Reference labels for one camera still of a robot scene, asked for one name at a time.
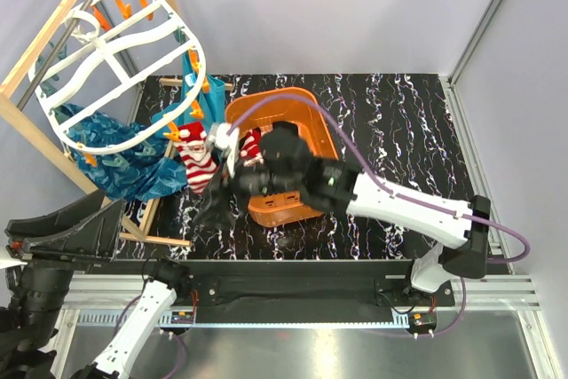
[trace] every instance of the wooden stand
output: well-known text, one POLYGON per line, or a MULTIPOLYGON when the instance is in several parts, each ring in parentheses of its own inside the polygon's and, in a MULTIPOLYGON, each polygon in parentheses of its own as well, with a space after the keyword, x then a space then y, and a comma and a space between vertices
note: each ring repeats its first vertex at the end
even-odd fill
MULTIPOLYGON (((176 0, 166 0, 176 11, 178 4, 176 0)), ((56 168, 61 170, 79 188, 86 193, 91 193, 97 187, 68 160, 68 158, 35 126, 25 114, 23 114, 11 101, 11 96, 20 85, 28 70, 37 61, 40 53, 48 42, 53 38, 57 28, 67 16, 77 0, 61 0, 51 17, 45 22, 33 42, 16 62, 12 71, 6 76, 0 85, 0 115, 28 142, 35 147, 45 158, 47 158, 56 168)), ((173 145, 168 147, 166 155, 173 153, 173 145)), ((121 237, 127 240, 152 242, 158 244, 176 244, 180 246, 191 246, 190 241, 178 239, 166 239, 162 237, 148 237, 147 233, 154 220, 155 209, 157 209, 159 199, 150 201, 148 209, 144 215, 142 224, 137 227, 128 217, 122 217, 122 225, 128 233, 121 233, 121 237)))

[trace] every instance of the black marble table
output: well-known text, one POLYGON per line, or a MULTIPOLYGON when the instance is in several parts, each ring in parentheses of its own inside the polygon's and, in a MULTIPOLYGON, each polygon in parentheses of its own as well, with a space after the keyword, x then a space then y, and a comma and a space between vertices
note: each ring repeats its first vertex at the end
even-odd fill
MULTIPOLYGON (((416 190, 454 199, 473 195, 468 172, 437 75, 221 75, 234 89, 227 103, 251 93, 289 86, 311 91, 352 137, 379 175, 416 190)), ((146 81, 136 121, 179 100, 179 88, 146 81)), ((355 162, 331 131, 337 152, 355 162)), ((324 215, 263 228, 248 214, 231 231, 194 229, 201 198, 189 189, 161 199, 150 234, 190 240, 193 246, 121 241, 117 257, 144 259, 384 259, 422 256, 432 241, 398 225, 345 215, 324 215)), ((144 203, 128 213, 136 222, 144 203)))

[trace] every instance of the orange basket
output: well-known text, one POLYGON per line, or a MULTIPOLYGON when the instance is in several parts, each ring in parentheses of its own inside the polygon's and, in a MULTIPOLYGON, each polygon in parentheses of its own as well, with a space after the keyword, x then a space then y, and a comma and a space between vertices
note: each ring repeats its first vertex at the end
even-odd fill
MULTIPOLYGON (((236 99, 225 110, 226 120, 229 123, 235 122, 257 102, 278 93, 293 93, 318 103, 316 98, 305 89, 276 89, 236 99)), ((259 108, 241 124, 240 138, 243 138, 247 131, 254 128, 260 128, 263 134, 269 132, 272 130, 272 124, 280 121, 295 124, 298 127, 300 138, 306 140, 314 155, 337 159, 337 151, 323 116, 300 101, 278 99, 259 108)), ((251 197, 248 212, 262 226, 289 224, 290 222, 322 215, 321 212, 302 204, 298 192, 251 197)))

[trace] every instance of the white wall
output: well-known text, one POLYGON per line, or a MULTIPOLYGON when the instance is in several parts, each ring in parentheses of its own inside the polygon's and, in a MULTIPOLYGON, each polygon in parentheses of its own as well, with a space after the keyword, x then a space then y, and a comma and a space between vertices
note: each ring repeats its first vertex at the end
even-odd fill
POLYGON ((501 220, 524 233, 548 330, 568 373, 568 2, 506 0, 458 92, 501 220))
MULTIPOLYGON (((0 0, 0 81, 12 69, 60 0, 0 0)), ((85 86, 78 96, 83 102, 93 99, 108 80, 109 73, 98 72, 98 83, 85 86)), ((28 79, 20 85, 12 99, 20 99, 28 79)), ((125 120, 133 97, 114 104, 113 116, 125 120)), ((34 95, 24 113, 52 140, 51 127, 34 95)), ((6 243, 1 231, 9 219, 34 217, 49 213, 83 196, 68 178, 51 165, 20 134, 0 118, 0 245, 6 243)), ((0 272, 0 305, 7 302, 4 272, 0 272)))
POLYGON ((212 73, 448 74, 489 0, 177 2, 212 73))

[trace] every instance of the blue cloth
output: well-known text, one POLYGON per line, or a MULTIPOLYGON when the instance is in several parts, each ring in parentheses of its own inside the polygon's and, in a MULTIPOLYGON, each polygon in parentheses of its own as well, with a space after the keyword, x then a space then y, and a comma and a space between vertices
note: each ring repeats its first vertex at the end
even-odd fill
MULTIPOLYGON (((65 120, 83 108, 65 104, 58 108, 58 120, 65 120)), ((95 113, 69 130, 68 136, 86 146, 116 145, 133 138, 145 126, 122 124, 112 117, 95 113)), ((118 154, 97 155, 97 166, 87 164, 83 153, 72 150, 77 167, 106 191, 110 199, 149 201, 174 194, 187 185, 185 166, 164 158, 168 141, 152 136, 118 154)))
MULTIPOLYGON (((189 55, 184 54, 183 58, 183 72, 184 76, 182 79, 181 86, 181 97, 185 97, 186 93, 189 92, 192 86, 187 84, 186 77, 189 76, 190 81, 195 82, 197 79, 197 74, 193 71, 192 66, 189 62, 189 55)), ((209 93, 204 93, 200 91, 197 95, 197 102, 201 110, 203 110, 203 119, 200 120, 201 124, 205 128, 205 131, 209 132, 211 125, 213 123, 222 123, 225 121, 225 82, 213 77, 212 75, 207 75, 209 81, 209 93)), ((154 114, 152 116, 152 123, 156 123, 160 120, 164 114, 176 109, 179 106, 179 102, 175 102, 167 106, 160 113, 154 114)), ((179 115, 173 122, 176 126, 183 126, 196 120, 190 116, 192 108, 189 107, 185 112, 179 115)), ((156 132, 156 136, 160 138, 165 138, 163 134, 165 132, 170 132, 170 129, 166 126, 160 131, 156 132)))

